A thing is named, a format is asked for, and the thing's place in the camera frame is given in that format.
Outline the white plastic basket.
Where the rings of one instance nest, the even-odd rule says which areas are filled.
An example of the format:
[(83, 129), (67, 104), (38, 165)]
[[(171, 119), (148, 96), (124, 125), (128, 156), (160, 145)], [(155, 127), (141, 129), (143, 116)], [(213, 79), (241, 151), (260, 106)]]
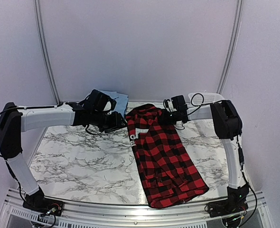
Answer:
[[(190, 108), (202, 105), (202, 107), (198, 111), (196, 111), (194, 114), (191, 114), (190, 116), (198, 115), (197, 113), (201, 113), (202, 110), (210, 111), (210, 109), (208, 108), (210, 107), (211, 103), (224, 100), (224, 97), (221, 94), (207, 92), (189, 93), (188, 98), (190, 100)], [(205, 137), (216, 137), (211, 112), (207, 116), (209, 116), (210, 118), (196, 118), (193, 121), (195, 122), (196, 127), (202, 135), (204, 135)]]

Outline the red black plaid shirt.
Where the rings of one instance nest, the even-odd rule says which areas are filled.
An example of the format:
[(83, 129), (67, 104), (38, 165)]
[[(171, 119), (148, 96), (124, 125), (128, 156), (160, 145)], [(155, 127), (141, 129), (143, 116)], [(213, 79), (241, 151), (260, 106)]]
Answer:
[(153, 104), (133, 108), (127, 129), (140, 181), (151, 208), (185, 203), (209, 191), (171, 124), (160, 124), (165, 110)]

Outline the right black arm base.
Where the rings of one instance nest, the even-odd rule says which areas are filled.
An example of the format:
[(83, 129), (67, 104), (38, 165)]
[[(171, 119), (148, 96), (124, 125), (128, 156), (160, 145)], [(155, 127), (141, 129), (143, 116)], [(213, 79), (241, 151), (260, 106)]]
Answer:
[(205, 211), (211, 218), (225, 216), (248, 209), (246, 197), (249, 186), (245, 184), (237, 189), (227, 187), (227, 199), (207, 203)]

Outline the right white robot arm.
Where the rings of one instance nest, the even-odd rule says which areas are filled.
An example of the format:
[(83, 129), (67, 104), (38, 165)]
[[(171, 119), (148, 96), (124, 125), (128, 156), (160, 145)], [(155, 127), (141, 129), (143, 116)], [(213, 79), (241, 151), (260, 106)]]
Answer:
[(187, 104), (183, 95), (163, 101), (161, 121), (176, 124), (197, 120), (213, 120), (216, 136), (221, 140), (227, 160), (229, 190), (249, 188), (244, 174), (241, 135), (243, 123), (232, 101), (216, 93), (190, 93)]

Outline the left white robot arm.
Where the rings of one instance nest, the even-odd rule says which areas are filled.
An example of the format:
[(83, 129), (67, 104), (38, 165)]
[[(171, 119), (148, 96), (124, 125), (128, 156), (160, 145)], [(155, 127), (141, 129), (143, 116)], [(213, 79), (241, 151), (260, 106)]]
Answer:
[(109, 95), (94, 89), (80, 102), (62, 102), (49, 106), (17, 106), (6, 103), (0, 112), (0, 157), (13, 177), (30, 196), (29, 203), (37, 211), (45, 211), (48, 201), (41, 196), (37, 181), (22, 155), (21, 133), (51, 126), (96, 126), (101, 133), (126, 127), (117, 102)]

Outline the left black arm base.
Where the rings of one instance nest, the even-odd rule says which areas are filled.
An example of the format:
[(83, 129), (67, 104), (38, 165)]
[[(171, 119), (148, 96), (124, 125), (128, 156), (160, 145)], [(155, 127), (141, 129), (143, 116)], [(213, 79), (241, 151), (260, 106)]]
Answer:
[(48, 211), (55, 209), (51, 211), (51, 214), (60, 217), (62, 215), (63, 206), (63, 201), (46, 198), (40, 187), (34, 194), (24, 194), (23, 207), (33, 211), (47, 214)]

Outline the light blue folded shirt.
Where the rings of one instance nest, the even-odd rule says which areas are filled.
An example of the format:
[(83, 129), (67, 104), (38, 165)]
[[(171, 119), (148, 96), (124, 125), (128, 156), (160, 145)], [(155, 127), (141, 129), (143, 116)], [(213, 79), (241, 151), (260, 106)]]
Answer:
[(102, 93), (108, 95), (111, 99), (116, 101), (116, 106), (114, 111), (120, 113), (123, 117), (125, 117), (128, 100), (129, 97), (126, 94), (121, 94), (116, 91), (104, 91), (101, 90)]

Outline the right aluminium corner post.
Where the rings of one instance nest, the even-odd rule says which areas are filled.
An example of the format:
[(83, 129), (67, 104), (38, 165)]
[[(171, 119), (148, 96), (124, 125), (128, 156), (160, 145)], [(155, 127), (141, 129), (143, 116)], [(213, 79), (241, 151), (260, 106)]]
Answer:
[(243, 6), (244, 1), (243, 0), (237, 0), (236, 7), (235, 7), (235, 13), (234, 13), (234, 20), (233, 20), (233, 28), (230, 36), (230, 42), (226, 54), (226, 58), (224, 61), (224, 66), (221, 72), (220, 80), (217, 86), (216, 92), (218, 94), (222, 94), (224, 91), (225, 83), (229, 76), (229, 71), (233, 59), (233, 55), (236, 49), (236, 45), (238, 42), (238, 37), (240, 33), (240, 27), (242, 23), (242, 15), (243, 15)]

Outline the aluminium corner post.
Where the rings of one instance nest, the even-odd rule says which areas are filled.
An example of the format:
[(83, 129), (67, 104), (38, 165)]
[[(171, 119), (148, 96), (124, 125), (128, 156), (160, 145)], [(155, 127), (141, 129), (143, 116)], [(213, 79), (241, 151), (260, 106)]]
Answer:
[(221, 72), (220, 80), (217, 86), (216, 92), (218, 94), (222, 94), (224, 91), (225, 83), (229, 76), (229, 71), (233, 59), (233, 55), (236, 49), (236, 45), (238, 42), (238, 37), (240, 33), (240, 27), (242, 23), (242, 15), (243, 15), (243, 6), (244, 1), (243, 0), (237, 0), (236, 7), (235, 7), (235, 13), (234, 13), (234, 20), (233, 20), (233, 28), (230, 36), (230, 42), (226, 54), (226, 58), (224, 61), (224, 66)]
[(39, 43), (40, 43), (40, 47), (41, 47), (44, 66), (45, 66), (45, 69), (47, 72), (47, 78), (48, 78), (48, 81), (50, 84), (53, 98), (54, 98), (55, 102), (57, 104), (59, 104), (61, 102), (61, 98), (59, 96), (55, 77), (53, 74), (52, 65), (51, 65), (50, 58), (49, 58), (40, 0), (34, 0), (33, 5), (34, 5), (36, 25), (37, 25), (38, 39), (39, 39)]

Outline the left aluminium corner post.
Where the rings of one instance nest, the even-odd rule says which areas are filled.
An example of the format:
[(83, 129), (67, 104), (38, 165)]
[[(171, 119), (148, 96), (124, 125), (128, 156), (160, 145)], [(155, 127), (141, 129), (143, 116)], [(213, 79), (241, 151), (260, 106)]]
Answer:
[(48, 78), (48, 81), (50, 84), (53, 98), (54, 98), (55, 102), (57, 104), (59, 104), (61, 102), (61, 98), (59, 96), (55, 77), (53, 74), (52, 65), (51, 65), (50, 58), (49, 58), (40, 0), (34, 0), (33, 5), (34, 5), (36, 25), (37, 25), (38, 39), (39, 39), (39, 43), (40, 43), (40, 47), (41, 47), (44, 66), (45, 66), (45, 69), (47, 72), (47, 78)]

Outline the aluminium front rail frame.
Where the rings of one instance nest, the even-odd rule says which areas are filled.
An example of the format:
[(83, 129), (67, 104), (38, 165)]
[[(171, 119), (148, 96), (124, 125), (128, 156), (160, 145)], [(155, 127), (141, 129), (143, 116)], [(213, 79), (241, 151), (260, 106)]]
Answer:
[(247, 197), (248, 209), (232, 215), (210, 217), (208, 200), (193, 201), (166, 209), (146, 205), (120, 205), (63, 200), (62, 214), (39, 217), (39, 212), (22, 206), (19, 191), (9, 189), (0, 213), (0, 228), (225, 228), (238, 222), (239, 228), (272, 228), (261, 191)]

